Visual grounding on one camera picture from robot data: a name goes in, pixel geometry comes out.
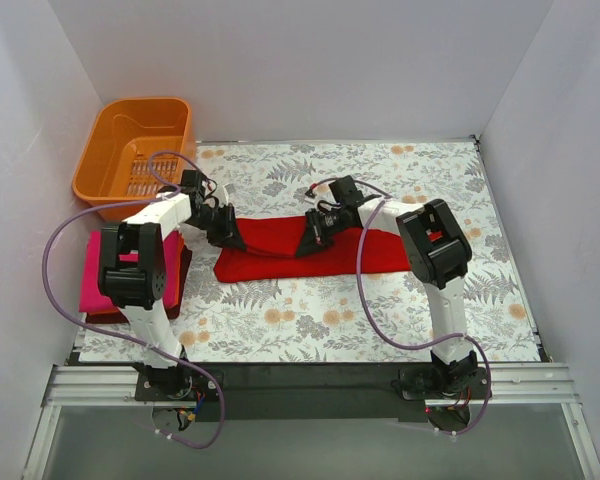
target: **orange basket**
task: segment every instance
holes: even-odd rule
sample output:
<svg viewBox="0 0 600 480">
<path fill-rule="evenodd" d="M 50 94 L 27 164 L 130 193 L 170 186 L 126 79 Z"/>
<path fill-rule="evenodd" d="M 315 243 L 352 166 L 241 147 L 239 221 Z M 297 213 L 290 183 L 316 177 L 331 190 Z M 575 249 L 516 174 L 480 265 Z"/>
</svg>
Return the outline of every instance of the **orange basket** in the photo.
<svg viewBox="0 0 600 480">
<path fill-rule="evenodd" d="M 73 191 L 93 206 L 154 197 L 162 184 L 149 172 L 149 157 L 158 150 L 184 153 L 193 140 L 190 130 L 191 108 L 179 98 L 131 98 L 107 105 L 91 130 Z M 188 153 L 195 157 L 195 150 Z M 173 183 L 180 181 L 184 165 L 175 155 L 154 160 L 158 174 Z M 99 213 L 105 220 L 120 221 L 142 208 Z"/>
</svg>

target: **pink cloth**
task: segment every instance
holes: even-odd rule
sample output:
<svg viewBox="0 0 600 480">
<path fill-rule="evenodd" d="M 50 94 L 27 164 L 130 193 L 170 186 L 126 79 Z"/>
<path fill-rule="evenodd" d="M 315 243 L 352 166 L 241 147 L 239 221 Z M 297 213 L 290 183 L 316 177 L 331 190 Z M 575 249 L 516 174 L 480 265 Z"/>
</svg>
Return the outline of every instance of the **pink cloth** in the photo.
<svg viewBox="0 0 600 480">
<path fill-rule="evenodd" d="M 184 240 L 180 232 L 172 232 L 164 240 L 164 260 L 167 269 L 167 287 L 164 292 L 165 308 L 172 308 L 178 303 L 178 277 L 180 270 L 180 251 Z M 121 260 L 137 261 L 138 254 L 120 255 Z M 109 297 L 98 290 L 98 264 L 100 260 L 100 232 L 91 232 L 87 244 L 87 255 L 82 274 L 82 290 L 80 292 L 80 311 L 85 313 L 115 313 L 118 309 Z"/>
</svg>

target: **red cloth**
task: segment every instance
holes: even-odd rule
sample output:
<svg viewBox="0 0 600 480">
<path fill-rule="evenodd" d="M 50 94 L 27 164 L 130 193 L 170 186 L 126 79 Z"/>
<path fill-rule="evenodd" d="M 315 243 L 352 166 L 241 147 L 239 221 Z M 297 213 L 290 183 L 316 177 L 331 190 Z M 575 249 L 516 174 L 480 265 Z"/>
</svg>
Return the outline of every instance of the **red cloth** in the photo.
<svg viewBox="0 0 600 480">
<path fill-rule="evenodd" d="M 356 253 L 361 228 L 350 228 L 333 236 L 334 245 L 318 253 L 296 258 L 304 233 L 305 217 L 237 219 L 238 230 L 248 251 L 222 249 L 214 272 L 220 282 L 294 277 L 326 277 L 356 273 Z M 363 273 L 410 270 L 398 235 L 370 230 L 364 242 Z"/>
</svg>

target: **wall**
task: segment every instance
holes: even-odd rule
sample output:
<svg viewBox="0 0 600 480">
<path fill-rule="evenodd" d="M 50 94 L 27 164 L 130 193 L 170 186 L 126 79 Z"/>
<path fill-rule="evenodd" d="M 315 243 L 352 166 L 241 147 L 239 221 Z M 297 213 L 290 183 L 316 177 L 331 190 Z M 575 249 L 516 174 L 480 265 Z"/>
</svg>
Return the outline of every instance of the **wall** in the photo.
<svg viewBox="0 0 600 480">
<path fill-rule="evenodd" d="M 182 95 L 204 140 L 481 133 L 551 0 L 50 0 L 104 102 Z"/>
<path fill-rule="evenodd" d="M 483 136 L 548 351 L 569 363 L 600 456 L 600 1 L 556 1 Z"/>
<path fill-rule="evenodd" d="M 46 0 L 0 0 L 0 479 L 20 478 L 51 365 L 71 346 L 40 257 L 76 207 L 71 176 L 100 107 Z M 54 252 L 53 284 L 72 308 L 84 233 L 67 232 Z"/>
</svg>

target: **floral pattern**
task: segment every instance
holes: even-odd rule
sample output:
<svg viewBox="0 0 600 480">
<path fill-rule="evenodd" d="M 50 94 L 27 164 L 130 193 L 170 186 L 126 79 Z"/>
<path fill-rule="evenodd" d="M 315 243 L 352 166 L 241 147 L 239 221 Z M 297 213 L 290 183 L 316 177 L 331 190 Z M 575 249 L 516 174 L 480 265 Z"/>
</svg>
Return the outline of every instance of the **floral pattern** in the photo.
<svg viewBox="0 0 600 480">
<path fill-rule="evenodd" d="M 304 192 L 322 178 L 351 174 L 407 203 L 445 199 L 473 249 L 465 282 L 468 331 L 498 361 L 537 361 L 529 312 L 472 143 L 253 144 L 205 146 L 198 164 L 235 187 L 241 216 L 302 215 Z M 322 195 L 329 195 L 323 188 Z M 429 352 L 385 344 L 364 317 L 353 275 L 221 284 L 219 249 L 183 226 L 193 260 L 173 330 L 189 358 L 206 362 L 427 361 Z M 400 343 L 431 339 L 422 284 L 411 272 L 365 275 L 368 305 Z M 111 330 L 130 333 L 129 325 Z M 83 361 L 137 361 L 141 348 L 87 332 Z"/>
</svg>

